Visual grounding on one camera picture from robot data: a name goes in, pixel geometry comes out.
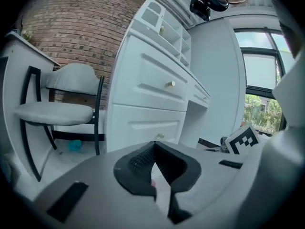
chair backrest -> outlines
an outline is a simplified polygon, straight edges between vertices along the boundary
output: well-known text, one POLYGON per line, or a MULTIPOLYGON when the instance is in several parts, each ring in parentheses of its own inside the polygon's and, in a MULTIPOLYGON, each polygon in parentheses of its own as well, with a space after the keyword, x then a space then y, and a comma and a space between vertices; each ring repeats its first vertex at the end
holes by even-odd
POLYGON ((97 95, 98 87, 99 79, 89 65, 70 63, 51 73, 41 72, 41 88, 97 95))

white dresser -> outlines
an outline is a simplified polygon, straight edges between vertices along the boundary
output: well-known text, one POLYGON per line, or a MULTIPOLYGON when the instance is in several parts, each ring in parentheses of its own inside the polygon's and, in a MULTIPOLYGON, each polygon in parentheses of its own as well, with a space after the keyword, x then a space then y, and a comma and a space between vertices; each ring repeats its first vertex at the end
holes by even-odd
POLYGON ((154 0, 133 18, 112 72, 107 151, 147 141, 195 148, 210 95, 190 71, 191 37, 154 0))

blue object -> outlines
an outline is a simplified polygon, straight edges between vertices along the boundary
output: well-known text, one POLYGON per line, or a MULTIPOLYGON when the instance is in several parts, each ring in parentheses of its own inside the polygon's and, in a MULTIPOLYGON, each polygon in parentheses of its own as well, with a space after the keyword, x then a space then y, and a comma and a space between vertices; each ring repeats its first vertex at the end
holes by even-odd
POLYGON ((74 140, 68 143, 68 148, 71 152, 79 152, 81 149, 81 140, 74 140))

white chair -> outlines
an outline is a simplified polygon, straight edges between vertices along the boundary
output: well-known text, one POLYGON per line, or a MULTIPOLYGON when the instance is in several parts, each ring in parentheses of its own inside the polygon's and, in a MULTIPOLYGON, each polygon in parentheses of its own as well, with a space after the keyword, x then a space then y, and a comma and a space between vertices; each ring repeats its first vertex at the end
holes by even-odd
POLYGON ((21 136, 25 153, 38 181, 41 180, 41 176, 31 155, 25 124, 43 126, 54 149, 57 147, 48 126, 94 124, 95 152, 96 155, 99 155, 99 110, 103 82, 104 77, 98 79, 94 69, 85 64, 71 63, 51 73, 44 73, 38 68, 29 66, 22 87, 20 106, 15 109, 14 113, 20 118, 21 136), (35 75, 37 102, 26 103, 32 75, 35 75), (79 104, 42 102, 41 88, 96 95, 95 112, 93 112, 91 107, 79 104))

white desk drawer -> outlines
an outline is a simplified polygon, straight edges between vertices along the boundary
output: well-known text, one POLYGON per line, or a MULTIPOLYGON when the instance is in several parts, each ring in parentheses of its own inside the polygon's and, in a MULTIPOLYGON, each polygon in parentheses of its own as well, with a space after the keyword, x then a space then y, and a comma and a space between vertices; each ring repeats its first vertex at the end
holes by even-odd
POLYGON ((107 152, 150 141, 178 143, 185 112, 113 105, 107 152))
POLYGON ((192 78, 162 52, 130 36, 118 59, 114 104, 186 111, 192 78))
POLYGON ((190 93, 190 101, 195 102, 204 107, 208 107, 210 103, 209 94, 198 84, 195 79, 192 79, 193 87, 190 93))

